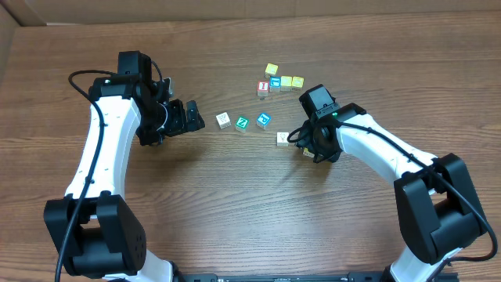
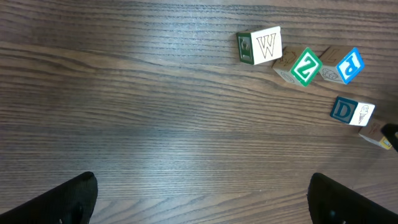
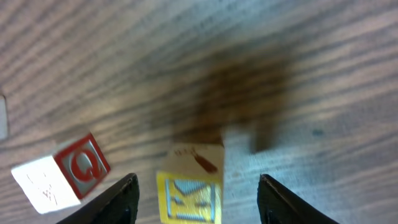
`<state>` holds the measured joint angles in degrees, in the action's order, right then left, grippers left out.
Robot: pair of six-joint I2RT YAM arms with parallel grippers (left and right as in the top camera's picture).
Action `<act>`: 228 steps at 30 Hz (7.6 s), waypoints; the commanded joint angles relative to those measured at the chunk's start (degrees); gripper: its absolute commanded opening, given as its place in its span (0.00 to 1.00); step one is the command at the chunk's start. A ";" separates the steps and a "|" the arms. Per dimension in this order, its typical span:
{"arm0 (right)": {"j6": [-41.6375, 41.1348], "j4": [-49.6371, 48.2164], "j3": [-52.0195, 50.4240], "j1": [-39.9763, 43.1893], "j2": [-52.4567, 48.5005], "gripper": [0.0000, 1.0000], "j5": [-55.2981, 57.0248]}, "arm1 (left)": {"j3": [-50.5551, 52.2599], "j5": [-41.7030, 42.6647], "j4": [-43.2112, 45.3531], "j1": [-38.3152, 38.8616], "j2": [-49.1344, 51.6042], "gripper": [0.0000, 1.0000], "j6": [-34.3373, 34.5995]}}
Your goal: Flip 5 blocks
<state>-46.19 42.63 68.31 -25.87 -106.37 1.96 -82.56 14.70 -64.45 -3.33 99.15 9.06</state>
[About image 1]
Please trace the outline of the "yellow K letter block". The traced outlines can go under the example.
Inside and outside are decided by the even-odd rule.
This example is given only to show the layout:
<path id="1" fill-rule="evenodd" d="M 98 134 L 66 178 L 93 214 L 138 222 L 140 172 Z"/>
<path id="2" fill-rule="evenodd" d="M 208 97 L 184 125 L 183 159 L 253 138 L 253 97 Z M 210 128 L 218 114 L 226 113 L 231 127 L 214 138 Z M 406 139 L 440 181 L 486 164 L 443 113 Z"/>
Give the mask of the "yellow K letter block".
<path id="1" fill-rule="evenodd" d="M 310 152 L 306 147 L 303 149 L 303 155 L 313 158 L 315 155 Z"/>

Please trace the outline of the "white ice cream block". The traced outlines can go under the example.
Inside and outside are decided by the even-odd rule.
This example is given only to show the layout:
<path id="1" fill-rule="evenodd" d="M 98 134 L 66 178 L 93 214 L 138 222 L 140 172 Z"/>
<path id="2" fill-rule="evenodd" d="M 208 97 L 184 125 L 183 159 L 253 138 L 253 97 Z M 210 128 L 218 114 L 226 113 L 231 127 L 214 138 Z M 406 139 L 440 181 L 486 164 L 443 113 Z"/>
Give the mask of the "white ice cream block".
<path id="1" fill-rule="evenodd" d="M 277 132 L 276 133 L 276 145 L 277 146 L 288 146 L 289 142 L 287 140 L 289 136 L 288 132 Z"/>

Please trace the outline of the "blue P letter block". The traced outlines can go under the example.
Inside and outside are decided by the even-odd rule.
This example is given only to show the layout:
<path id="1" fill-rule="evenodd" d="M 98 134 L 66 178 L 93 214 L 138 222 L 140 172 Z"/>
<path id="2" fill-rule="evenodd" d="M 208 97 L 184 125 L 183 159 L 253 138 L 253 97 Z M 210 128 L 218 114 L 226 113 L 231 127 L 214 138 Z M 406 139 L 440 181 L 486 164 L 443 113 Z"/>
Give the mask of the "blue P letter block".
<path id="1" fill-rule="evenodd" d="M 259 116 L 256 120 L 256 124 L 259 128 L 266 130 L 267 127 L 269 126 L 270 121 L 271 121 L 271 117 L 268 114 L 261 113 L 261 114 L 259 114 Z"/>

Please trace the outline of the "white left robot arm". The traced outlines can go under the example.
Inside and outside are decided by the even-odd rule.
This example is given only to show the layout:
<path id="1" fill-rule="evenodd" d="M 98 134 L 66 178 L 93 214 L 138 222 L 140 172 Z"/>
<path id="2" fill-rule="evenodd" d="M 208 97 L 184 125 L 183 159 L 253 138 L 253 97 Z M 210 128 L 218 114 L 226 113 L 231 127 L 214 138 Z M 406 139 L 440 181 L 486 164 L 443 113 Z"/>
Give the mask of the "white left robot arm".
<path id="1" fill-rule="evenodd" d="M 141 72 L 96 70 L 81 94 L 91 121 L 80 164 L 61 199 L 47 201 L 43 219 L 61 273 L 108 281 L 182 281 L 178 267 L 148 250 L 146 232 L 126 204 L 124 180 L 134 137 L 143 146 L 204 127 L 195 101 L 170 98 L 170 80 Z"/>

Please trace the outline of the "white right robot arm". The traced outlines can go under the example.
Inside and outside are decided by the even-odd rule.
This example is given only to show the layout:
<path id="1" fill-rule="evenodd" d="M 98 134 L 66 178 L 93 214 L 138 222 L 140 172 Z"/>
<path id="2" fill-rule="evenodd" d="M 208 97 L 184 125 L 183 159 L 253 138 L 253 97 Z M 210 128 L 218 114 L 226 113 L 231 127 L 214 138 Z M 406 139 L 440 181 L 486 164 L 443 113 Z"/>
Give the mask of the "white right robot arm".
<path id="1" fill-rule="evenodd" d="M 406 247 L 383 280 L 435 281 L 445 266 L 466 260 L 460 251 L 493 233 L 467 167 L 455 154 L 436 157 L 410 146 L 354 103 L 302 106 L 308 119 L 290 142 L 311 152 L 316 163 L 350 154 L 395 190 Z"/>

